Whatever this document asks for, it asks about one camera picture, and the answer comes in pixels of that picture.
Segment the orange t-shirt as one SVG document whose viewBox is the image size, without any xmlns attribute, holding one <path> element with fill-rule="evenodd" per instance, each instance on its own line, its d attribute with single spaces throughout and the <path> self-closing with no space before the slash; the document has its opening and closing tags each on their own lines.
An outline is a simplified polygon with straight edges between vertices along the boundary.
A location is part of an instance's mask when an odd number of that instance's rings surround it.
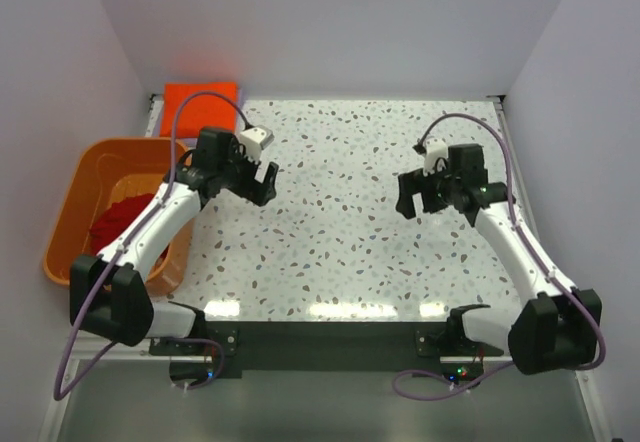
<svg viewBox="0 0 640 442">
<path fill-rule="evenodd" d="M 160 137 L 171 135 L 172 124 L 181 104 L 191 95 L 204 91 L 219 93 L 236 104 L 238 84 L 230 81 L 187 84 L 169 83 L 164 87 L 164 106 Z M 237 112 L 222 99 L 202 95 L 187 103 L 181 112 L 176 128 L 178 139 L 194 139 L 204 127 L 215 127 L 234 131 L 236 129 Z"/>
</svg>

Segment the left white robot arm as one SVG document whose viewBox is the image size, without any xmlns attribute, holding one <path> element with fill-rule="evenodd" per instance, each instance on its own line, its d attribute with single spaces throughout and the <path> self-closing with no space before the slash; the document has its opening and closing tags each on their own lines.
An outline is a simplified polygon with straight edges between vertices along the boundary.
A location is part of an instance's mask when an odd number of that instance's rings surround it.
<svg viewBox="0 0 640 442">
<path fill-rule="evenodd" d="M 269 163 L 257 180 L 271 130 L 242 132 L 206 127 L 194 149 L 170 156 L 158 191 L 134 221 L 95 255 L 77 257 L 70 269 L 72 331 L 89 332 L 133 347 L 145 339 L 188 339 L 208 335 L 202 310 L 173 302 L 152 302 L 145 283 L 174 237 L 221 191 L 258 207 L 276 196 L 279 167 Z"/>
</svg>

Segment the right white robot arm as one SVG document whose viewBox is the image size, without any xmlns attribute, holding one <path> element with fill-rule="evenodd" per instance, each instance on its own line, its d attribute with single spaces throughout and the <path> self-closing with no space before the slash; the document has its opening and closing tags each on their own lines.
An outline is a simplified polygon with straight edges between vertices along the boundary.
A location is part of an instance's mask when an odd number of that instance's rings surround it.
<svg viewBox="0 0 640 442">
<path fill-rule="evenodd" d="M 424 164 L 399 175 L 397 212 L 415 218 L 416 197 L 429 214 L 455 209 L 493 249 L 520 301 L 515 311 L 483 303 L 452 309 L 446 341 L 500 349 L 525 375 L 595 362 L 601 299 L 552 262 L 517 209 L 510 183 L 490 181 L 482 146 L 431 139 L 414 149 Z"/>
</svg>

